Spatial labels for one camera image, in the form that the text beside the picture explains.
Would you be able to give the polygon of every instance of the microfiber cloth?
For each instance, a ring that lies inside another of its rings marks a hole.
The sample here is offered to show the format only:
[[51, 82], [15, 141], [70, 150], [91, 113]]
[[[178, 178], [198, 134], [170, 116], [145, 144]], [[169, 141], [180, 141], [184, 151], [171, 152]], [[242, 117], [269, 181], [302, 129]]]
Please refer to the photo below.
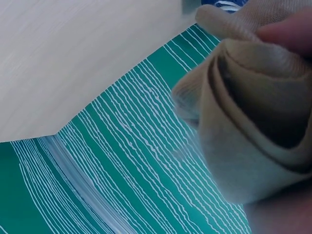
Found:
[[199, 26], [222, 41], [172, 97], [229, 202], [256, 202], [312, 176], [312, 65], [256, 35], [307, 6], [312, 0], [249, 0], [233, 14], [197, 11]]

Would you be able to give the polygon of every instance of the wood grain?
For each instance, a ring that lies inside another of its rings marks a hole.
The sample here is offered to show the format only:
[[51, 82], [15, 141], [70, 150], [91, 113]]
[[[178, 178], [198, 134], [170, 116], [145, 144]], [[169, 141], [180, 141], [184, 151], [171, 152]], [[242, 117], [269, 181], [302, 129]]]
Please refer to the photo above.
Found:
[[2, 0], [0, 142], [57, 133], [192, 25], [196, 5], [192, 0]]

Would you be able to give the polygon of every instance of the cloth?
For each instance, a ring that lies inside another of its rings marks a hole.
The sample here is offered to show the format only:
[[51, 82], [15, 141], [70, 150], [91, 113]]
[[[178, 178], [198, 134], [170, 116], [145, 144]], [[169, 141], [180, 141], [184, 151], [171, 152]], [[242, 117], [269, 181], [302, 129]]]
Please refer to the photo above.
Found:
[[249, 0], [233, 14], [197, 11], [222, 41], [172, 97], [229, 202], [259, 201], [312, 176], [312, 66], [255, 34], [307, 6], [312, 0]]

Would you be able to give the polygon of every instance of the finger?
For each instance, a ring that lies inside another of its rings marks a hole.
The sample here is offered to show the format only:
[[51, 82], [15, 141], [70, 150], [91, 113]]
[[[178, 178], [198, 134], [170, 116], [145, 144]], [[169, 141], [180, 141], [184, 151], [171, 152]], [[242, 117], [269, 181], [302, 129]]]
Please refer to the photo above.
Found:
[[312, 57], [312, 8], [304, 9], [284, 21], [268, 24], [257, 31], [268, 43], [279, 44], [305, 57]]

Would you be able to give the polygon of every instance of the green surface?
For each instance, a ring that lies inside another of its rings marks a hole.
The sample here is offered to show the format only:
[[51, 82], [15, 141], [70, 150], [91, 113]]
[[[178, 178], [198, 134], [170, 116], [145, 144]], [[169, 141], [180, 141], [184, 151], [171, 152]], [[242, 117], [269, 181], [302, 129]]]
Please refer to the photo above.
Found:
[[[242, 208], [218, 192], [195, 133], [172, 112], [170, 89], [217, 43], [192, 26], [108, 88], [57, 136], [0, 145], [3, 230], [251, 233]], [[58, 157], [53, 147], [67, 154]], [[82, 194], [77, 186], [89, 189]]]

